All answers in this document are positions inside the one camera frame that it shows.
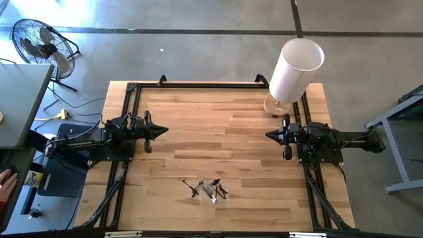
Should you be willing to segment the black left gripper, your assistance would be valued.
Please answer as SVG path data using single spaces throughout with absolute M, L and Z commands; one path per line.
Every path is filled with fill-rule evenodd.
M 137 139 L 144 139 L 144 150 L 146 153 L 151 153 L 151 140 L 168 132 L 168 128 L 152 124 L 151 114 L 146 110 L 143 117 L 135 117 L 134 135 Z

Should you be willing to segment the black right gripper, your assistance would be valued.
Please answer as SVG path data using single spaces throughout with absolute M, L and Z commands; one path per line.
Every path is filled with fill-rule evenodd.
M 279 134 L 282 130 L 282 140 L 279 137 Z M 301 125 L 299 123 L 290 123 L 290 115 L 284 114 L 282 116 L 282 128 L 278 128 L 277 130 L 272 130 L 270 132 L 266 132 L 265 136 L 274 140 L 277 143 L 282 143 L 284 146 L 283 158 L 285 160 L 292 159 L 292 149 L 290 144 L 297 143 L 298 137 L 300 135 Z

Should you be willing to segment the white shade table lamp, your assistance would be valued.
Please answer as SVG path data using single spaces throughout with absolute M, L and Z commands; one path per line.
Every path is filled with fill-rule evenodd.
M 284 44 L 269 82 L 264 111 L 275 118 L 288 113 L 306 92 L 325 62 L 323 49 L 314 41 L 296 38 Z

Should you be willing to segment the clear acrylic brush organizer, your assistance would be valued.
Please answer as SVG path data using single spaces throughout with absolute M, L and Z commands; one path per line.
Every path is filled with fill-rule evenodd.
M 190 189 L 190 188 L 188 188 L 185 184 L 185 186 L 186 186 L 186 196 L 188 197 L 188 198 L 192 198 L 192 199 L 195 199 L 195 200 L 204 200 L 204 199 L 207 199 L 207 200 L 209 200 L 212 204 L 217 204 L 220 200 L 228 200 L 229 199 L 229 187 L 227 187 L 227 186 L 223 186 L 222 184 L 222 187 L 228 192 L 228 195 L 227 195 L 227 199 L 223 199 L 223 198 L 221 198 L 220 196 L 218 196 L 218 198 L 215 198 L 215 196 L 213 195 L 213 190 L 212 190 L 212 188 L 211 188 L 211 186 L 210 186 L 210 182 L 211 181 L 213 181 L 213 180 L 210 180 L 210 181 L 207 181 L 207 180 L 205 180 L 205 179 L 200 179 L 200 180 L 203 180 L 204 181 L 204 183 L 203 183 L 203 185 L 202 185 L 202 191 L 201 191 L 201 193 L 200 193 L 200 195 L 199 196 L 196 196 L 195 198 L 192 198 L 191 197 L 191 195 L 192 195 L 192 190 Z

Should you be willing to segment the black computer case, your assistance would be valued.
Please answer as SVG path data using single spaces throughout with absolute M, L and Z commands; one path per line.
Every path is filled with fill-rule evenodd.
M 78 151 L 60 159 L 47 159 L 38 195 L 76 198 L 85 183 L 88 158 L 88 151 Z

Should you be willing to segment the black desk support bar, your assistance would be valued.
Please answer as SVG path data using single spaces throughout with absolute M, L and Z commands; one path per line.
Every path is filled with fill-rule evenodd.
M 48 159 L 56 160 L 60 163 L 66 164 L 67 166 L 72 165 L 83 170 L 87 170 L 89 168 L 89 159 L 84 151 L 59 151 L 57 153 L 48 152 L 48 150 L 52 150 L 52 143 L 50 144 L 50 140 L 33 130 L 29 131 L 23 146 L 33 147 L 36 151 L 40 152 Z

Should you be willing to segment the yellow printed box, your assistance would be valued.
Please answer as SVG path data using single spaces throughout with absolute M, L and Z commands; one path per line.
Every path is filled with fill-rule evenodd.
M 24 185 L 32 188 L 38 188 L 40 186 L 43 174 L 37 171 L 29 170 L 24 180 Z

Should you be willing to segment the black floor fan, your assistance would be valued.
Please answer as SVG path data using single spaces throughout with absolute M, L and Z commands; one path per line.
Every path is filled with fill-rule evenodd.
M 35 19 L 14 23 L 10 39 L 25 63 L 50 64 L 54 67 L 51 81 L 73 92 L 77 89 L 62 83 L 75 69 L 78 45 L 52 26 Z

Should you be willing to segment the dark desk top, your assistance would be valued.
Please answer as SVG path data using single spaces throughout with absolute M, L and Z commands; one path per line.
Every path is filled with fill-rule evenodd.
M 7 201 L 5 211 L 0 213 L 0 233 L 6 230 L 9 224 L 35 153 L 36 150 L 33 148 L 0 149 L 0 173 L 10 169 L 12 175 L 17 174 L 16 186 Z

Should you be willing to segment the grey desk top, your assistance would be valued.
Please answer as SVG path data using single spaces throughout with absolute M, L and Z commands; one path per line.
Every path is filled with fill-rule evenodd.
M 53 70 L 49 64 L 0 64 L 0 149 L 23 146 Z

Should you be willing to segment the person's hand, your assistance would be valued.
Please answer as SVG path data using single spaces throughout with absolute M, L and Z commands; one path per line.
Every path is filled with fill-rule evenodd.
M 6 202 L 17 183 L 17 174 L 10 169 L 0 173 L 0 202 Z

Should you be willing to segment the black aluminium table frame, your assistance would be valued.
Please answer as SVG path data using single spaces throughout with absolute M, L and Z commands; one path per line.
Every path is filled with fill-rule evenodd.
M 268 87 L 253 82 L 113 81 L 104 119 L 150 111 L 167 127 L 146 153 L 89 170 L 76 230 L 87 237 L 352 238 L 354 218 L 337 166 L 307 173 L 297 157 L 265 136 Z M 182 180 L 220 179 L 229 199 L 186 196 Z

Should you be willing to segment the grey metal table frame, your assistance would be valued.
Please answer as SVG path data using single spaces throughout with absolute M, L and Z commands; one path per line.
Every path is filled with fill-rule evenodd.
M 423 178 L 409 177 L 405 161 L 423 164 L 423 84 L 400 97 L 393 107 L 365 124 L 382 127 L 395 158 L 401 181 L 386 186 L 387 193 L 423 188 Z

